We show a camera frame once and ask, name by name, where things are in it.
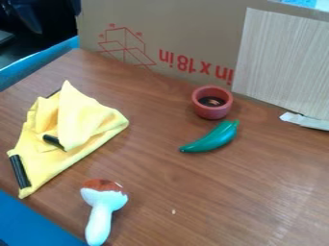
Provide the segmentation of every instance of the white paper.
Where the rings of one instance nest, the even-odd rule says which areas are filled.
[[[329,131],[329,121],[305,117],[301,114],[286,112],[280,116],[282,121],[291,122],[302,127]]]

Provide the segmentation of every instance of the box diagram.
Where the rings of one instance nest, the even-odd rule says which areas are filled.
[[[146,55],[146,45],[138,35],[126,27],[115,28],[104,31],[100,37],[103,41],[98,42],[101,48],[100,53],[106,57],[127,62],[135,66],[149,68],[156,63]]]

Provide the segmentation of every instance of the cardboard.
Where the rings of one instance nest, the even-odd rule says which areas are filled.
[[[329,120],[329,22],[248,9],[233,91]]]
[[[199,84],[229,87],[246,8],[328,20],[267,0],[82,0],[81,47]]]

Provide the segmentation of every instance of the wooden table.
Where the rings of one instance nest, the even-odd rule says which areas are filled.
[[[179,153],[217,123],[192,112],[194,86],[81,50],[0,93],[0,187],[11,195],[17,184],[6,151],[36,98],[66,79],[131,125],[23,200],[29,207],[83,238],[90,207],[79,189],[106,178],[130,193],[107,245],[329,244],[328,134],[236,96],[228,118],[240,120],[238,138],[211,153]]]

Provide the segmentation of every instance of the mushroom cap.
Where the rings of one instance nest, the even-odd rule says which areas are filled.
[[[122,186],[106,180],[90,180],[80,190],[81,196],[90,206],[102,204],[111,211],[121,209],[128,202],[128,195],[122,192]]]
[[[98,191],[122,191],[122,186],[116,182],[102,180],[102,179],[92,179],[84,182],[83,187],[92,188]]]

